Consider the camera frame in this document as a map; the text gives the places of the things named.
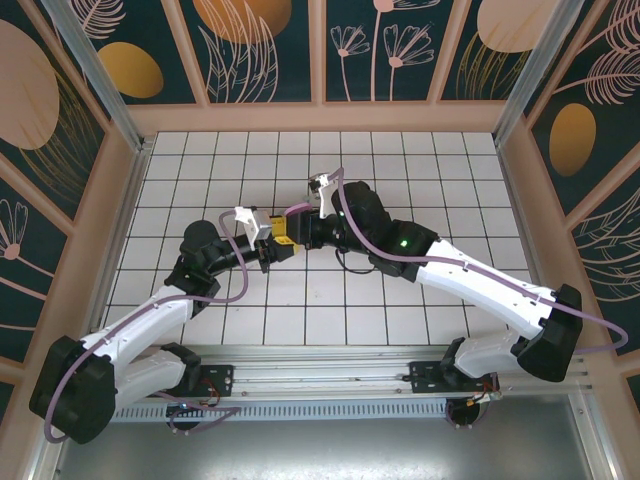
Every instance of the flower illustration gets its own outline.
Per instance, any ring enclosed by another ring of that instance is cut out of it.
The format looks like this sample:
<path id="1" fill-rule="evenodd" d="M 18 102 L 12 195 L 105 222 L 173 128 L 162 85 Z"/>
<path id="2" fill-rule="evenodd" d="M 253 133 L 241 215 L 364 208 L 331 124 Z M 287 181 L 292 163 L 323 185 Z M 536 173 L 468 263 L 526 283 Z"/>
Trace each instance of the flower illustration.
<path id="1" fill-rule="evenodd" d="M 398 25 L 384 29 L 384 46 L 391 66 L 391 81 L 389 84 L 389 100 L 393 100 L 393 79 L 396 68 L 428 63 L 434 58 L 433 49 L 427 49 L 431 44 L 429 27 L 407 27 L 398 37 Z"/>
<path id="2" fill-rule="evenodd" d="M 16 202 L 14 213 L 6 199 L 0 200 L 0 258 L 15 260 L 20 256 L 20 243 L 27 228 L 29 210 Z"/>
<path id="3" fill-rule="evenodd" d="M 331 40 L 340 55 L 340 64 L 342 66 L 342 82 L 344 83 L 344 91 L 347 95 L 347 101 L 351 101 L 349 95 L 349 87 L 347 85 L 347 74 L 344 68 L 344 59 L 352 55 L 360 55 L 370 50 L 369 42 L 365 42 L 366 35 L 362 31 L 362 26 L 346 27 L 344 32 L 341 27 L 333 27 L 331 29 Z"/>
<path id="4" fill-rule="evenodd" d="M 373 0 L 373 6 L 381 13 L 393 10 L 418 10 L 419 8 L 433 7 L 440 0 Z"/>

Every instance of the white tile floor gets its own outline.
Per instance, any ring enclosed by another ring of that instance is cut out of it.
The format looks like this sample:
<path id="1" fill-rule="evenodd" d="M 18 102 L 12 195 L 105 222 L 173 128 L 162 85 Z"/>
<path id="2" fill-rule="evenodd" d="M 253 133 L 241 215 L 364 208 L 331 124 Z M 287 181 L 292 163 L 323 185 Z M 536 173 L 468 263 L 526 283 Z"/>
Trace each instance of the white tile floor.
<path id="1" fill-rule="evenodd" d="M 160 133 L 104 314 L 114 322 L 162 285 L 189 223 L 236 205 L 281 213 L 307 200 L 309 174 L 345 167 L 394 218 L 414 220 L 465 253 L 530 281 L 490 134 L 369 132 Z M 350 268 L 370 267 L 346 256 Z M 431 287 L 344 272 L 330 249 L 302 252 L 269 274 L 251 266 L 239 302 L 211 306 L 158 344 L 437 345 L 505 328 Z M 219 277 L 220 296 L 241 287 Z"/>

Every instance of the yellow oval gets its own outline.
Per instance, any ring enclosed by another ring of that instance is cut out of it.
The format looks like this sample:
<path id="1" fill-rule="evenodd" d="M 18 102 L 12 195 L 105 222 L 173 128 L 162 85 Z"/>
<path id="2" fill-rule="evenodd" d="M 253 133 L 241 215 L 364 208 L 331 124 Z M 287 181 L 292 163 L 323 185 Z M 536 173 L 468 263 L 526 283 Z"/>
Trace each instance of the yellow oval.
<path id="1" fill-rule="evenodd" d="M 56 71 L 31 37 L 0 20 L 0 138 L 34 150 L 49 141 L 58 124 Z"/>
<path id="2" fill-rule="evenodd" d="M 193 0 L 193 6 L 207 27 L 220 38 L 240 44 L 258 43 L 264 38 L 249 21 L 245 2 L 256 22 L 262 18 L 273 37 L 289 23 L 291 0 Z"/>
<path id="3" fill-rule="evenodd" d="M 120 93 L 149 98 L 162 91 L 162 71 L 140 47 L 126 42 L 110 43 L 100 49 L 98 56 Z"/>
<path id="4" fill-rule="evenodd" d="M 570 177 L 587 163 L 596 141 L 596 119 L 584 105 L 570 103 L 556 116 L 551 127 L 551 165 L 563 177 Z"/>
<path id="5" fill-rule="evenodd" d="M 491 50 L 519 53 L 533 49 L 557 0 L 483 0 L 478 35 Z"/>

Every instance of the grid floor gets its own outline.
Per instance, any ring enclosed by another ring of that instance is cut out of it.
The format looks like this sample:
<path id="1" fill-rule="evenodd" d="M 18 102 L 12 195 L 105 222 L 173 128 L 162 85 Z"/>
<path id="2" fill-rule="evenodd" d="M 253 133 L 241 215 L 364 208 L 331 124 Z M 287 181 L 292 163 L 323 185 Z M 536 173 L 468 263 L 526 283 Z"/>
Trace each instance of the grid floor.
<path id="1" fill-rule="evenodd" d="M 162 132 L 129 228 L 103 325 L 147 300 L 173 267 L 184 229 L 237 205 L 275 214 L 309 200 L 310 174 L 345 168 L 392 217 L 435 230 L 468 255 L 531 281 L 488 133 Z M 350 268 L 369 268 L 347 254 Z M 185 345 L 440 345 L 505 325 L 457 297 L 379 272 L 345 272 L 331 249 L 249 272 L 239 302 L 210 306 L 160 337 Z M 241 288 L 219 277 L 220 296 Z"/>

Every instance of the purple cable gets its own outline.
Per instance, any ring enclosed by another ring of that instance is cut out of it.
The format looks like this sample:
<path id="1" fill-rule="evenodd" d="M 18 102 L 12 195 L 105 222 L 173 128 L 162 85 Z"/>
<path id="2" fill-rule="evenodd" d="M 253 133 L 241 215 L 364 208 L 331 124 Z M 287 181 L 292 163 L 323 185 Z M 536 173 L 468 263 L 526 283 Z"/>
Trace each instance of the purple cable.
<path id="1" fill-rule="evenodd" d="M 313 208 L 313 205 L 311 205 L 310 203 L 307 203 L 307 202 L 299 203 L 297 205 L 293 205 L 287 208 L 284 211 L 284 216 L 288 217 L 289 215 L 293 215 L 294 213 L 306 212 L 307 210 L 311 210 L 312 208 Z"/>
<path id="2" fill-rule="evenodd" d="M 333 172 L 331 175 L 329 175 L 329 180 L 334 180 L 334 179 L 338 179 L 338 195 L 340 196 L 340 204 L 341 205 L 348 205 L 347 203 L 347 197 L 344 191 L 344 169 L 342 167 L 340 167 L 338 170 L 336 170 L 335 172 Z M 579 350 L 576 350 L 574 353 L 578 354 L 578 355 L 584 355 L 587 353 L 596 353 L 596 352 L 604 352 L 604 351 L 608 351 L 608 350 L 615 350 L 617 348 L 620 348 L 624 345 L 627 344 L 627 342 L 629 341 L 629 335 L 627 334 L 627 332 L 624 331 L 624 329 L 620 328 L 619 326 L 615 325 L 614 323 L 611 323 L 607 320 L 604 320 L 602 318 L 598 318 L 595 317 L 593 315 L 590 315 L 588 313 L 585 313 L 581 310 L 576 310 L 575 308 L 571 308 L 571 307 L 567 307 L 566 305 L 562 305 L 560 303 L 556 303 L 553 302 L 551 300 L 547 300 L 546 298 L 539 298 L 537 294 L 530 292 L 529 290 L 522 288 L 520 285 L 516 285 L 515 283 L 512 283 L 508 280 L 505 280 L 504 278 L 500 277 L 499 275 L 496 275 L 495 273 L 489 271 L 489 270 L 485 270 L 482 267 L 479 267 L 477 265 L 473 265 L 473 264 L 468 264 L 467 262 L 464 262 L 462 260 L 456 260 L 453 258 L 446 258 L 446 257 L 437 257 L 437 256 L 431 256 L 431 255 L 425 255 L 425 256 L 421 256 L 421 257 L 403 257 L 400 255 L 391 255 L 387 252 L 383 252 L 382 250 L 380 250 L 379 248 L 377 248 L 375 245 L 373 245 L 371 242 L 369 242 L 369 240 L 367 240 L 367 238 L 363 235 L 363 233 L 360 231 L 360 229 L 358 228 L 358 224 L 356 223 L 356 221 L 354 220 L 353 216 L 351 215 L 351 212 L 349 211 L 348 208 L 343 208 L 344 211 L 344 215 L 347 219 L 347 222 L 349 223 L 349 226 L 351 227 L 351 230 L 353 231 L 353 233 L 355 234 L 355 236 L 358 238 L 358 240 L 360 240 L 360 242 L 369 249 L 369 251 L 373 252 L 374 254 L 376 254 L 377 256 L 381 257 L 381 258 L 385 258 L 387 260 L 391 260 L 394 262 L 418 262 L 418 263 L 426 263 L 426 262 L 439 262 L 439 263 L 446 263 L 448 265 L 455 265 L 457 267 L 462 267 L 462 268 L 466 268 L 467 270 L 472 270 L 484 277 L 487 277 L 491 280 L 494 280 L 498 283 L 500 283 L 501 285 L 504 285 L 505 287 L 508 287 L 520 294 L 522 294 L 523 296 L 532 299 L 535 302 L 540 302 L 543 305 L 546 305 L 548 307 L 551 308 L 556 308 L 558 310 L 561 310 L 565 313 L 568 313 L 570 315 L 575 315 L 577 317 L 580 318 L 584 318 L 585 320 L 590 320 L 592 322 L 595 322 L 599 325 L 603 325 L 605 327 L 607 327 L 610 330 L 613 330 L 614 332 L 618 333 L 620 335 L 620 340 L 618 340 L 615 343 L 612 344 L 608 344 L 608 345 L 598 345 L 595 347 L 587 347 L 587 348 L 582 348 Z"/>
<path id="3" fill-rule="evenodd" d="M 80 365 L 82 365 L 82 363 L 87 358 L 89 358 L 101 346 L 106 345 L 109 339 L 113 338 L 118 332 L 120 332 L 122 329 L 127 327 L 129 324 L 131 324 L 131 322 L 133 322 L 134 320 L 137 320 L 142 315 L 153 310 L 154 308 L 158 308 L 160 305 L 164 305 L 165 303 L 175 302 L 177 300 L 193 300 L 196 302 L 209 302 L 209 303 L 231 303 L 231 302 L 240 300 L 244 296 L 244 294 L 247 293 L 247 290 L 249 288 L 249 274 L 247 273 L 247 265 L 244 263 L 244 259 L 242 258 L 242 253 L 240 253 L 240 249 L 238 248 L 238 245 L 233 239 L 233 236 L 231 235 L 231 233 L 229 232 L 229 229 L 224 224 L 224 219 L 234 214 L 235 214 L 234 210 L 223 212 L 220 215 L 219 222 L 220 222 L 220 228 L 222 229 L 222 232 L 229 240 L 229 244 L 231 245 L 233 252 L 236 254 L 236 257 L 238 258 L 238 263 L 240 265 L 240 269 L 242 270 L 243 285 L 242 285 L 242 290 L 240 290 L 240 293 L 231 298 L 209 298 L 209 297 L 202 297 L 198 295 L 173 295 L 171 297 L 161 298 L 157 302 L 151 303 L 146 307 L 140 309 L 139 311 L 135 312 L 133 315 L 131 315 L 126 320 L 124 320 L 121 324 L 119 324 L 113 330 L 108 332 L 104 337 L 98 340 L 94 345 L 89 347 L 89 349 L 87 349 L 86 352 L 80 355 L 75 362 L 73 362 L 69 370 L 67 370 L 66 373 L 62 376 L 60 383 L 56 387 L 56 390 L 53 393 L 53 396 L 51 397 L 51 401 L 49 402 L 49 408 L 47 408 L 47 414 L 45 415 L 45 419 L 44 419 L 44 436 L 49 442 L 62 443 L 67 438 L 69 438 L 68 435 L 63 435 L 62 437 L 54 437 L 53 432 L 51 431 L 51 427 L 52 427 L 51 423 L 53 421 L 53 412 L 55 411 L 56 406 L 58 405 L 58 401 L 60 400 L 60 396 L 62 395 L 62 391 L 64 390 L 64 387 L 66 387 L 67 383 L 69 382 L 73 374 L 76 372 L 76 370 L 80 367 Z"/>
<path id="4" fill-rule="evenodd" d="M 218 407 L 218 406 L 210 407 L 206 405 L 199 405 L 197 403 L 176 398 L 173 395 L 169 395 L 168 393 L 165 393 L 165 392 L 156 392 L 155 395 L 157 395 L 158 397 L 165 398 L 167 400 L 171 400 L 172 402 L 182 403 L 189 408 L 195 408 L 197 410 L 203 410 L 206 412 L 227 412 L 223 416 L 221 416 L 220 418 L 216 418 L 212 422 L 207 422 L 205 424 L 198 425 L 197 427 L 194 427 L 190 430 L 180 430 L 174 425 L 174 420 L 178 415 L 184 412 L 181 412 L 180 410 L 176 410 L 175 412 L 173 412 L 171 417 L 169 417 L 169 426 L 171 427 L 171 430 L 173 430 L 174 433 L 185 435 L 185 436 L 190 435 L 192 433 L 199 433 L 204 430 L 209 430 L 210 428 L 216 427 L 222 422 L 224 422 L 227 418 L 237 414 L 240 411 L 240 407 Z"/>

